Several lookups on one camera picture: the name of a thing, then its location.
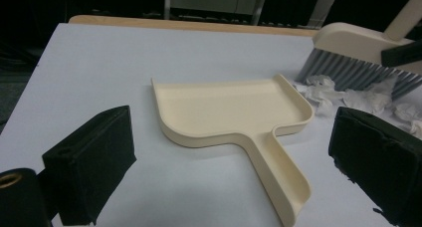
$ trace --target gray bristles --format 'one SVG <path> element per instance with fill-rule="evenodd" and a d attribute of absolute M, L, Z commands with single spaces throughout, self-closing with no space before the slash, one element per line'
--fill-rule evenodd
<path fill-rule="evenodd" d="M 347 89 L 361 91 L 372 83 L 383 81 L 391 74 L 398 76 L 391 96 L 394 100 L 422 85 L 420 75 L 319 49 L 311 52 L 296 81 L 304 84 L 310 76 L 326 75 L 335 82 L 337 91 Z"/>

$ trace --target hand brush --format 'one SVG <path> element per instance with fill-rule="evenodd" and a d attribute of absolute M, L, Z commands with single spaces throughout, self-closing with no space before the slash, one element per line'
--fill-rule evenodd
<path fill-rule="evenodd" d="M 364 90 L 396 74 L 392 98 L 408 94 L 422 85 L 422 41 L 404 37 L 421 18 L 422 0 L 409 0 L 384 33 L 345 23 L 322 27 L 313 36 L 315 48 L 296 81 L 326 75 L 338 91 Z M 394 54 L 398 60 L 391 61 Z"/>

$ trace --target dustpan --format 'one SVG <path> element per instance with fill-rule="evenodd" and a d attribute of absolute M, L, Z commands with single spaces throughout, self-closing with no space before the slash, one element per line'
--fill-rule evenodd
<path fill-rule="evenodd" d="M 187 147 L 235 143 L 245 149 L 285 227 L 311 195 L 308 181 L 277 141 L 302 130 L 311 105 L 280 75 L 270 80 L 157 84 L 165 135 Z"/>

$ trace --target white paper debris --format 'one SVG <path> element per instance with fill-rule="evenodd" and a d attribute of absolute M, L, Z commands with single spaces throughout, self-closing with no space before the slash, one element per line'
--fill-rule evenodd
<path fill-rule="evenodd" d="M 422 139 L 422 120 L 412 120 L 409 132 L 419 139 Z"/>
<path fill-rule="evenodd" d="M 346 90 L 343 101 L 349 108 L 375 115 L 381 114 L 392 102 L 391 94 L 396 81 L 397 76 L 392 75 L 380 83 L 371 85 L 365 91 Z"/>
<path fill-rule="evenodd" d="M 422 116 L 416 106 L 411 104 L 397 105 L 394 108 L 394 114 L 409 123 L 410 134 L 422 139 Z"/>
<path fill-rule="evenodd" d="M 394 108 L 394 114 L 402 120 L 412 121 L 422 119 L 416 106 L 411 104 L 400 104 Z"/>
<path fill-rule="evenodd" d="M 332 102 L 343 98 L 343 92 L 334 89 L 335 82 L 328 76 L 312 76 L 307 79 L 307 84 L 295 86 L 306 99 L 318 104 L 316 115 L 333 116 Z"/>

